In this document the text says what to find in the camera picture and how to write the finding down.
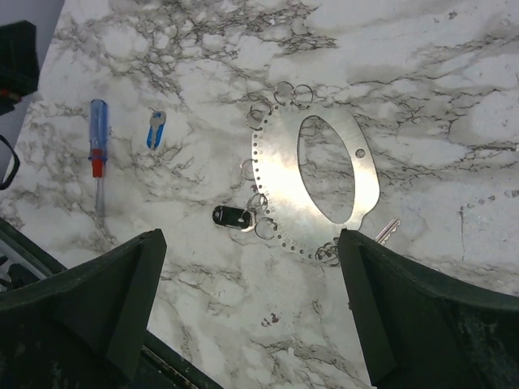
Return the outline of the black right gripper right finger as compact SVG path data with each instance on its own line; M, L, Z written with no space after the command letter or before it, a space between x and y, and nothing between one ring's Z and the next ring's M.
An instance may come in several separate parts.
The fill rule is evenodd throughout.
M518 299L407 259L357 231L338 254L371 385L516 388Z

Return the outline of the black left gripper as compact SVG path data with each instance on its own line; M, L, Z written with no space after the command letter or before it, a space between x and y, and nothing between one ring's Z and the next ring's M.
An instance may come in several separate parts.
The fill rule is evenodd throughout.
M10 113L39 83L36 26L27 20L1 26L1 115Z

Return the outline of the black key tag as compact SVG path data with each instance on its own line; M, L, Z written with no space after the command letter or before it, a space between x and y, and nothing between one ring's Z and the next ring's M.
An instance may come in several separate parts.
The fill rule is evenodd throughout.
M212 221L221 227L250 232L255 226L255 215L247 209L220 205L212 210Z

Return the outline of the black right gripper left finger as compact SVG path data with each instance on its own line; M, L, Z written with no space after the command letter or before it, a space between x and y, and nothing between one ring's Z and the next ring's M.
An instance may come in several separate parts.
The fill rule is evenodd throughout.
M2 293L1 386L128 386L166 248L163 232L155 229L77 267Z

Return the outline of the silver key under plate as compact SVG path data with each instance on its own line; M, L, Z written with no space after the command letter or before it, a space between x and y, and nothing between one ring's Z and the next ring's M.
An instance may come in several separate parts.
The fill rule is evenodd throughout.
M399 218L393 218L376 236L375 242L384 246L388 239L391 237L391 235L397 231L398 227L400 226L400 223L401 221Z

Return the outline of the blue handled screwdriver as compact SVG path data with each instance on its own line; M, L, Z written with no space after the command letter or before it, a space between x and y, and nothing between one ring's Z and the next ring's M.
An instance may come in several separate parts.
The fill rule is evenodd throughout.
M107 156L107 141L109 134L108 105L101 99L90 102L89 160L92 167L92 177L95 181L95 209L99 218L104 215L104 177Z

